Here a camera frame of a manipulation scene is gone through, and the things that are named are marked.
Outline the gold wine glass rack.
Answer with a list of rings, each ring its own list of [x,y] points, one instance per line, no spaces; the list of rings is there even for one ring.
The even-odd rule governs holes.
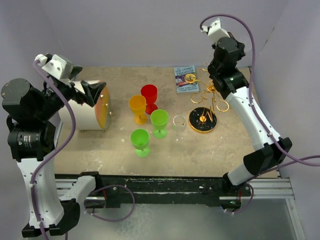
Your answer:
[[[216,110],[227,112],[230,105],[219,95],[212,79],[204,83],[196,77],[195,81],[203,84],[204,90],[202,93],[192,93],[190,100],[196,105],[203,104],[203,106],[196,107],[189,113],[188,124],[195,132],[207,134],[212,132],[218,123]]]

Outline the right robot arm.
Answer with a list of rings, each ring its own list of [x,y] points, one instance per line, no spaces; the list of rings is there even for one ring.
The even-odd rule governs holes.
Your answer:
[[[243,163],[225,174],[222,190],[228,196],[235,195],[240,185],[262,172],[278,166],[285,159],[291,140],[283,138],[271,126],[262,113],[249,83],[237,69],[237,62],[245,56],[245,45],[232,37],[220,37],[213,45],[213,59],[207,70],[215,89],[239,115],[251,137],[254,152],[243,157]]]

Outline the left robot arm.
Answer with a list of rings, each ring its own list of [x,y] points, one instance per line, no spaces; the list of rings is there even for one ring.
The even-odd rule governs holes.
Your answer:
[[[100,174],[89,171],[81,173],[65,195],[58,196],[53,159],[59,149],[56,127],[50,120],[69,107],[70,100],[93,107],[106,83],[81,81],[83,90],[79,91],[73,83],[61,82],[49,73],[44,80],[43,90],[23,78],[12,79],[1,89],[2,107],[8,113],[7,142],[29,202],[29,222],[21,232],[25,238],[66,236],[78,224],[86,197],[103,191]]]

